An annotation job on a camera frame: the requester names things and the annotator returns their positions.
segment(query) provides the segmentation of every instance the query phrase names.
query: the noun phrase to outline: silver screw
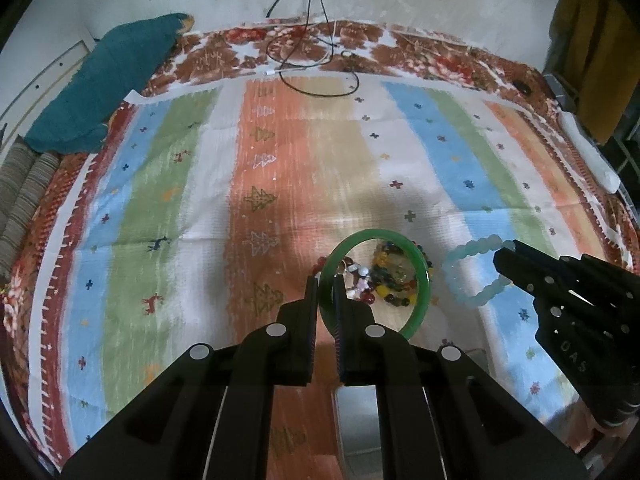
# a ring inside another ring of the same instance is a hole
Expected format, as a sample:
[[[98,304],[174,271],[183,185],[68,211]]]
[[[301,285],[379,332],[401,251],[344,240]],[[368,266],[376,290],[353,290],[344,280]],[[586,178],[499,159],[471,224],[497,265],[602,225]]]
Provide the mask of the silver screw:
[[[455,346],[445,346],[440,353],[447,361],[457,361],[462,355]]]
[[[382,337],[385,335],[385,327],[380,325],[369,325],[364,329],[364,333],[369,337]]]
[[[271,337],[278,337],[283,335],[287,331],[287,327],[282,323],[271,323],[267,327],[267,334]]]
[[[209,347],[207,345],[195,345],[189,350],[189,357],[199,361],[209,355]]]

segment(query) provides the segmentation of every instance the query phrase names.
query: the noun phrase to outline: teal cushion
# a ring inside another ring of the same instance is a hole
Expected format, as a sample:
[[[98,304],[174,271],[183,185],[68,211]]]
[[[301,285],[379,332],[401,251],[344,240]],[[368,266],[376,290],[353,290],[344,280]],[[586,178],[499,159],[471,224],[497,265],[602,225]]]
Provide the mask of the teal cushion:
[[[187,14],[168,14],[110,30],[24,137],[36,152],[98,152],[105,122],[130,90],[140,92],[165,60]]]

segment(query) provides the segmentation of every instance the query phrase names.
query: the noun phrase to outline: red bead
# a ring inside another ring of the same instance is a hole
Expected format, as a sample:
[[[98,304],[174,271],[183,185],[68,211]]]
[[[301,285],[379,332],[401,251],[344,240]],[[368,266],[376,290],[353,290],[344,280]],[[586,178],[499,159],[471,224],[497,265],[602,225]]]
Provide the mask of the red bead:
[[[370,292],[363,292],[360,295],[360,300],[364,301],[364,303],[370,305],[370,304],[374,304],[376,302],[376,297],[371,294]]]

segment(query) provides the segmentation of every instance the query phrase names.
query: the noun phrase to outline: green stripe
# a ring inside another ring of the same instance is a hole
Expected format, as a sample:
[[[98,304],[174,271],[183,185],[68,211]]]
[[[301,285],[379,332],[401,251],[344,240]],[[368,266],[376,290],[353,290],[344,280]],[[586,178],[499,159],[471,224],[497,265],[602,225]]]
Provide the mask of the green stripe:
[[[176,98],[154,136],[146,163],[133,177],[132,195],[112,247],[104,316],[103,388],[111,413],[121,410],[144,388],[146,367],[155,366],[156,374],[163,368],[170,331],[182,322],[178,313],[163,312],[174,294],[168,264],[175,245],[163,242],[160,250],[151,252],[147,246],[154,238],[175,240],[180,235],[182,194],[200,137],[194,123],[207,119],[217,96],[217,91],[206,91]],[[191,155],[174,162],[174,154],[183,150]],[[165,194],[172,189],[176,191],[166,202]],[[154,294],[164,297],[164,304],[156,303],[156,313],[145,315],[142,300]]]
[[[518,240],[555,257],[556,251],[548,238],[546,228],[538,216],[532,213],[531,206],[520,192],[513,175],[495,155],[466,110],[448,92],[433,89],[425,89],[425,92],[438,104],[440,112],[465,140],[500,193],[500,198],[509,208],[511,224]]]

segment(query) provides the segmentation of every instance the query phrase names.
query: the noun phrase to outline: green bangle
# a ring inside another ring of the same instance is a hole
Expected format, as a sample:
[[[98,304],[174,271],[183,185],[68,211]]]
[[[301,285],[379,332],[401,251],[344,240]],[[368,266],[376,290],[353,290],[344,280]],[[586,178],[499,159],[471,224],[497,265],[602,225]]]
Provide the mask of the green bangle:
[[[409,240],[409,238],[402,236],[393,231],[386,229],[364,229],[353,235],[345,238],[338,246],[329,254],[322,273],[320,274],[320,281],[318,283],[318,304],[320,306],[320,315],[322,321],[327,330],[335,337],[336,322],[334,302],[332,301],[332,289],[334,284],[334,276],[338,265],[356,245],[366,242],[367,240],[389,240],[391,243],[397,245],[402,249],[402,252],[409,258],[409,261],[415,269],[415,279],[418,284],[418,297],[415,302],[411,316],[409,316],[406,324],[400,329],[400,333],[406,339],[413,336],[418,327],[421,325],[425,314],[427,313],[427,307],[429,306],[429,299],[431,296],[431,283],[429,281],[429,275],[427,272],[427,263],[424,261],[422,253],[415,246],[415,244]]]

